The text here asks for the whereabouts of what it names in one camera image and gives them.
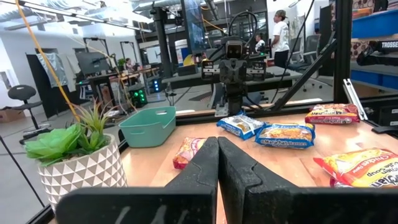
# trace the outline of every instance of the white geometric pot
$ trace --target white geometric pot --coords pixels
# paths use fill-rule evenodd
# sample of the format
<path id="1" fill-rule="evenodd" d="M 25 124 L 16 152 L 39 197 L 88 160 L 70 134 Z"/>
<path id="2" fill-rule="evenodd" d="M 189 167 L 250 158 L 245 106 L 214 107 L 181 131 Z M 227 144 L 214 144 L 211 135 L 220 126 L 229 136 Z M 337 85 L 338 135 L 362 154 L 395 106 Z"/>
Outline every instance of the white geometric pot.
<path id="1" fill-rule="evenodd" d="M 106 135 L 111 139 L 109 144 L 90 155 L 47 167 L 39 165 L 39 175 L 54 211 L 63 195 L 81 187 L 127 187 L 118 145 L 113 135 Z"/>

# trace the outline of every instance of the black stool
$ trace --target black stool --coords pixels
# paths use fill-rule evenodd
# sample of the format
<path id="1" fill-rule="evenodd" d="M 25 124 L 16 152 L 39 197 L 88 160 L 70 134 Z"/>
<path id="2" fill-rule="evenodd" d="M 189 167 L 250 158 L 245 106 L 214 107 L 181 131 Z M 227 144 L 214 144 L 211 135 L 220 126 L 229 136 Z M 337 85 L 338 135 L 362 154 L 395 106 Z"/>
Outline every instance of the black stool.
<path id="1" fill-rule="evenodd" d="M 8 91 L 8 97 L 13 99 L 13 100 L 21 100 L 24 102 L 23 105 L 21 106 L 12 106 L 8 107 L 13 110 L 18 110 L 18 111 L 24 111 L 24 110 L 29 110 L 30 117 L 32 118 L 34 128 L 33 130 L 28 130 L 24 132 L 23 139 L 19 140 L 20 144 L 24 144 L 25 140 L 34 138 L 38 136 L 41 133 L 47 133 L 50 132 L 50 130 L 47 127 L 40 127 L 37 124 L 37 121 L 35 117 L 33 116 L 32 113 L 32 108 L 35 108 L 37 106 L 40 106 L 42 104 L 41 101 L 35 102 L 35 103 L 28 103 L 27 100 L 29 100 L 32 96 L 36 95 L 36 90 L 28 85 L 17 85 L 12 87 Z"/>

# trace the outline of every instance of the blue shelf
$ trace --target blue shelf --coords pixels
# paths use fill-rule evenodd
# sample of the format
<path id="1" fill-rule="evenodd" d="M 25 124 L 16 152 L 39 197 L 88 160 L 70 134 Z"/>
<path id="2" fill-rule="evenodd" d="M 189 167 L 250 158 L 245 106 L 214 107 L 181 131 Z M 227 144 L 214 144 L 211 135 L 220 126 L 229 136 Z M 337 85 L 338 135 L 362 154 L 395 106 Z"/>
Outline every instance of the blue shelf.
<path id="1" fill-rule="evenodd" d="M 398 76 L 351 70 L 351 79 L 379 87 L 398 90 Z"/>
<path id="2" fill-rule="evenodd" d="M 398 9 L 353 20 L 353 38 L 373 38 L 398 34 Z"/>

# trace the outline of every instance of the teal plastic basket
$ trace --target teal plastic basket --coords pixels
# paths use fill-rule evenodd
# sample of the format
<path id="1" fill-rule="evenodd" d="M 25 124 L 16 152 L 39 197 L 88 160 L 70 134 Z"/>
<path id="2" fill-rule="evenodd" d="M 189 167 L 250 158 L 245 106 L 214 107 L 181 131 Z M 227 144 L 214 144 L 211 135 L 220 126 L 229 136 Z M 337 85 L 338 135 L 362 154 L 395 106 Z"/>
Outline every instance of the teal plastic basket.
<path id="1" fill-rule="evenodd" d="M 175 107 L 140 110 L 119 127 L 130 147 L 160 146 L 175 129 Z"/>

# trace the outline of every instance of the maruchan ramen package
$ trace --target maruchan ramen package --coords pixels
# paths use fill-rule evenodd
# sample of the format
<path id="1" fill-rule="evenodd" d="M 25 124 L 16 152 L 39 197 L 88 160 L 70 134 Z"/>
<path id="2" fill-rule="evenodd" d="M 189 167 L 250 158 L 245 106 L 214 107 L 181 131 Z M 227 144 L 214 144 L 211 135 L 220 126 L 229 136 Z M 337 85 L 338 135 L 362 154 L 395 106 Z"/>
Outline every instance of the maruchan ramen package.
<path id="1" fill-rule="evenodd" d="M 398 187 L 398 155 L 371 148 L 313 159 L 339 184 L 352 187 Z"/>
<path id="2" fill-rule="evenodd" d="M 264 122 L 249 118 L 243 114 L 223 118 L 217 122 L 217 127 L 222 127 L 243 140 L 255 136 L 263 125 Z"/>
<path id="3" fill-rule="evenodd" d="M 305 117 L 311 124 L 351 124 L 359 122 L 358 109 L 354 104 L 316 105 Z"/>
<path id="4" fill-rule="evenodd" d="M 314 139 L 312 124 L 268 124 L 256 136 L 256 142 L 264 146 L 296 149 L 313 146 Z"/>
<path id="5" fill-rule="evenodd" d="M 184 169 L 206 140 L 205 138 L 185 138 L 173 158 L 174 168 Z"/>

